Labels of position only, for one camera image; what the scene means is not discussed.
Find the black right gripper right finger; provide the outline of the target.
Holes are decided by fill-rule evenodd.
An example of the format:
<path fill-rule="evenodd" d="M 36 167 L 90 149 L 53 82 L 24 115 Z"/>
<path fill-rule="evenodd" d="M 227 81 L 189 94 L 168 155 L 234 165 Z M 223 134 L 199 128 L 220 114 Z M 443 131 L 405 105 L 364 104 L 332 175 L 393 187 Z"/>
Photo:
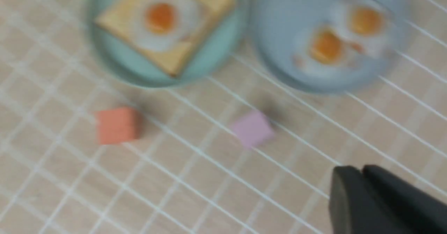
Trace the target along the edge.
<path fill-rule="evenodd" d="M 446 204 L 375 164 L 365 165 L 364 177 L 391 213 L 415 234 L 445 234 Z"/>

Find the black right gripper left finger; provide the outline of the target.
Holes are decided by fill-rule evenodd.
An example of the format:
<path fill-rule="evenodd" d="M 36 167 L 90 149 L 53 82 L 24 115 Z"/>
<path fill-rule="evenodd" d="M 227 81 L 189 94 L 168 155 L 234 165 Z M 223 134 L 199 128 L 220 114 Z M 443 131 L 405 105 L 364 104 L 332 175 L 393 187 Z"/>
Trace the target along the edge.
<path fill-rule="evenodd" d="M 332 170 L 328 210 L 334 234 L 415 233 L 387 209 L 356 167 Z"/>

